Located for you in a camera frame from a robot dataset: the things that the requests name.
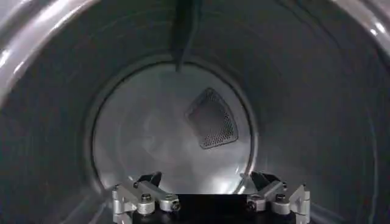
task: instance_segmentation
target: metal bracket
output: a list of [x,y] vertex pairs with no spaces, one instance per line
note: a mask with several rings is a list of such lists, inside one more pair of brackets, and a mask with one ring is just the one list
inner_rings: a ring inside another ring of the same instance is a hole
[[137,185],[141,181],[148,181],[148,182],[151,182],[154,186],[158,187],[158,185],[160,185],[162,177],[163,177],[163,174],[160,171],[157,171],[157,172],[154,172],[151,174],[147,174],[147,175],[142,175],[138,179],[138,181],[135,183],[135,185]]
[[271,203],[272,212],[278,215],[294,212],[297,224],[310,222],[310,191],[304,185],[292,191],[285,183],[273,181],[256,194],[247,196],[247,206],[250,211],[265,211],[267,202]]
[[118,224],[131,224],[127,212],[137,211],[141,215],[149,215],[155,211],[155,200],[150,194],[135,189],[132,184],[121,184],[112,191],[113,221]]
[[181,206],[176,194],[167,193],[148,181],[139,182],[137,188],[142,192],[151,194],[158,201],[162,211],[176,212],[180,210]]

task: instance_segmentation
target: dryer drum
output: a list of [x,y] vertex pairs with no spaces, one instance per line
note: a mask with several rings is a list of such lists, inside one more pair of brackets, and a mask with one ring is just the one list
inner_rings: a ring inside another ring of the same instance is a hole
[[110,223],[110,189],[157,171],[183,194],[269,173],[314,223],[388,223],[389,10],[5,0],[0,223]]

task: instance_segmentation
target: mesh grille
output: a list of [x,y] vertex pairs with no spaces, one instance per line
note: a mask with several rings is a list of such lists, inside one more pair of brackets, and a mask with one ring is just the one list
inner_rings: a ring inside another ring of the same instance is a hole
[[203,149],[210,149],[238,139],[236,123],[230,108],[211,88],[203,91],[191,104],[186,117]]

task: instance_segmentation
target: bolt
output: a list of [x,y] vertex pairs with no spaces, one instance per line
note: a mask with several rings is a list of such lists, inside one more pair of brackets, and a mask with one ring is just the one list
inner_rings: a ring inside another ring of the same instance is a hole
[[257,194],[254,194],[254,195],[251,195],[250,196],[250,199],[252,199],[252,200],[260,200],[261,199],[261,197],[259,196],[259,195],[257,195]]
[[254,202],[252,202],[252,201],[248,201],[248,202],[246,203],[246,210],[247,210],[248,212],[254,212],[254,211],[256,211],[256,204],[255,204]]
[[167,200],[172,199],[172,198],[173,198],[173,195],[171,195],[171,194],[167,194],[167,195],[165,196],[165,199],[167,199]]
[[174,211],[174,212],[179,211],[181,208],[182,208],[182,205],[181,205],[180,202],[178,202],[178,201],[174,201],[174,202],[172,203],[172,205],[171,205],[171,209],[172,209],[172,211]]
[[286,196],[284,194],[277,194],[275,196],[275,201],[283,201],[284,199],[286,198]]
[[151,200],[152,200],[152,196],[150,194],[142,194],[141,195],[142,202],[147,202],[147,201],[151,201]]

